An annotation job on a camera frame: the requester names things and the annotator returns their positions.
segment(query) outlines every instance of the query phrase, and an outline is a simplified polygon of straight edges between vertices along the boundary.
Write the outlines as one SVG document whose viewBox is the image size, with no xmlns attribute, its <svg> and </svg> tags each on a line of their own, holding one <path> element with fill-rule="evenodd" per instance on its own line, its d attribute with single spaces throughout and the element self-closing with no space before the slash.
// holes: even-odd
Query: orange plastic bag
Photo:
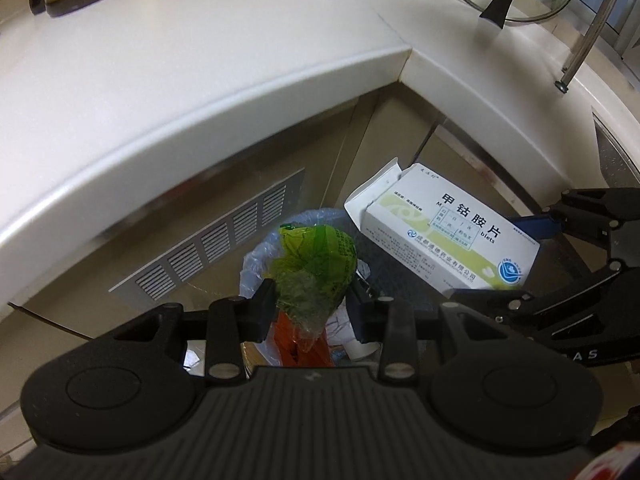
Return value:
<svg viewBox="0 0 640 480">
<path fill-rule="evenodd" d="M 326 342 L 326 330 L 311 345 L 310 341 L 296 336 L 296 328 L 284 312 L 278 314 L 278 322 L 273 334 L 274 341 L 280 352 L 283 366 L 287 367 L 333 367 Z"/>
</svg>

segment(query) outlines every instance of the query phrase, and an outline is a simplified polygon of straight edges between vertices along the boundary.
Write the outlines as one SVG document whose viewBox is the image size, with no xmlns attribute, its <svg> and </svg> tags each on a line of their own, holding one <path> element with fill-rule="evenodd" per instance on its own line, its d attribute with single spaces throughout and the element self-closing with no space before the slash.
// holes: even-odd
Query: cabinet vent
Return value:
<svg viewBox="0 0 640 480">
<path fill-rule="evenodd" d="M 254 240 L 295 213 L 305 170 L 265 189 L 161 254 L 110 288 L 128 305 L 148 310 L 169 292 L 212 265 L 229 251 Z"/>
</svg>

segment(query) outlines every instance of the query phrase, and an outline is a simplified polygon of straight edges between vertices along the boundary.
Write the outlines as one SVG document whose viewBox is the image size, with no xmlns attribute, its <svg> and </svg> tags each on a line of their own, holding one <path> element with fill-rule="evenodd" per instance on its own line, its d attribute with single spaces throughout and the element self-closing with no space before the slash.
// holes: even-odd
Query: company logo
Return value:
<svg viewBox="0 0 640 480">
<path fill-rule="evenodd" d="M 501 279 L 509 285 L 518 283 L 522 277 L 522 271 L 518 264 L 508 258 L 505 258 L 498 264 L 498 274 L 500 274 Z"/>
</svg>

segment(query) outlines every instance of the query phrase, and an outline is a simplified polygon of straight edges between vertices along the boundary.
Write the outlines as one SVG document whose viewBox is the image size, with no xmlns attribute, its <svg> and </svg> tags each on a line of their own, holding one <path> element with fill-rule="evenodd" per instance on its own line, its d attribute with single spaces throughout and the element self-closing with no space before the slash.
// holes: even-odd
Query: green plastic bag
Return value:
<svg viewBox="0 0 640 480">
<path fill-rule="evenodd" d="M 272 261 L 278 307 L 313 342 L 340 305 L 358 259 L 353 239 L 329 225 L 283 225 L 280 240 L 285 255 Z"/>
</svg>

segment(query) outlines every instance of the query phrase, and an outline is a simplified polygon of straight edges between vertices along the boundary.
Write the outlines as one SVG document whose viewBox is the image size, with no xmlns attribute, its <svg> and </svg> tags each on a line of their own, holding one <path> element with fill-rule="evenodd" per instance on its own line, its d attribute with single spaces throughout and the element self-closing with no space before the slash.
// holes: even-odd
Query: ribbed black surface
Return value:
<svg viewBox="0 0 640 480">
<path fill-rule="evenodd" d="M 7 480 L 566 480 L 589 460 L 496 455 L 447 434 L 415 392 L 364 368 L 262 368 L 211 390 L 169 437 L 116 456 L 40 447 Z"/>
</svg>

